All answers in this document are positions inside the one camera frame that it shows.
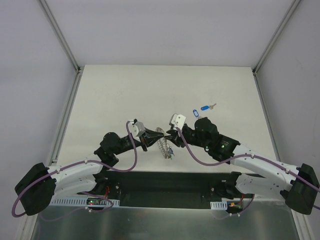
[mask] white table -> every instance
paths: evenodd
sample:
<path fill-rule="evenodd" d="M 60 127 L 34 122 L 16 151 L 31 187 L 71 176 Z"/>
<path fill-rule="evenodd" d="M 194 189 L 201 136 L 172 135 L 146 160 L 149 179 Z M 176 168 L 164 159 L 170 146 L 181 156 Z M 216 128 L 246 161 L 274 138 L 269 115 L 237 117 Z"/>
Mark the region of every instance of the white table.
<path fill-rule="evenodd" d="M 201 111 L 216 104 L 213 110 Z M 256 84 L 249 67 L 86 65 L 58 156 L 63 165 L 88 156 L 103 136 L 127 135 L 125 124 L 138 119 L 146 128 L 170 128 L 174 113 L 183 114 L 194 128 L 193 110 L 208 117 L 218 131 L 276 159 Z M 186 148 L 173 144 L 175 157 L 164 159 L 157 144 L 148 152 L 138 149 L 135 171 L 215 172 L 250 171 L 223 164 L 206 167 L 196 163 Z M 203 162 L 215 162 L 199 147 L 192 151 Z M 119 169 L 132 166 L 134 152 L 117 156 Z"/>

